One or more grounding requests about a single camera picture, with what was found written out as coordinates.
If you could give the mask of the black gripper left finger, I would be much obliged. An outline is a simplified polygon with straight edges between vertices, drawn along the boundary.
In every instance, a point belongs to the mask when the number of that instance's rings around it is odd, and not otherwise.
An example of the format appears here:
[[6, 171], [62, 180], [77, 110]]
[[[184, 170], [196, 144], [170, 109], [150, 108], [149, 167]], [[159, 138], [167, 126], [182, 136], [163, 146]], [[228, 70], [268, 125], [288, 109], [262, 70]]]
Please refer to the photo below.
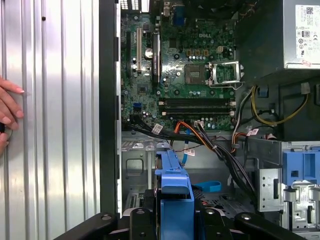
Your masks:
[[57, 240], [156, 240], [156, 198], [144, 193], [142, 207], [129, 208], [120, 218], [109, 212], [98, 213], [58, 236]]

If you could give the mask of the person hand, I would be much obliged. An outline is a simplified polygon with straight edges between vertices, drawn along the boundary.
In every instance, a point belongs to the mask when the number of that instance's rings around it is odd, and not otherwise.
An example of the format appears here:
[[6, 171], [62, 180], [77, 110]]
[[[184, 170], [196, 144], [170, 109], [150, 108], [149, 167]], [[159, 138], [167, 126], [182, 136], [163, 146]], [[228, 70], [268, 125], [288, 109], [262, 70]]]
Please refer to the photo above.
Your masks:
[[15, 83], [0, 77], [0, 123], [11, 130], [19, 128], [16, 119], [24, 117], [21, 106], [14, 100], [9, 92], [23, 94], [25, 91]]

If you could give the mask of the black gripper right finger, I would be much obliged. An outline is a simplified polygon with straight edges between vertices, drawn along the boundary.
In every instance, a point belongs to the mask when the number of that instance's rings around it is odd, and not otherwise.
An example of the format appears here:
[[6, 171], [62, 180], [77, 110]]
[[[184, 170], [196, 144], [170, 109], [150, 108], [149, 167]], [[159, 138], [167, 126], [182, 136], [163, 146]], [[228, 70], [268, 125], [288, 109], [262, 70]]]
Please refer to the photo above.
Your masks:
[[240, 212], [229, 218], [222, 209], [214, 208], [196, 197], [196, 240], [306, 240], [307, 232], [285, 229], [261, 214]]

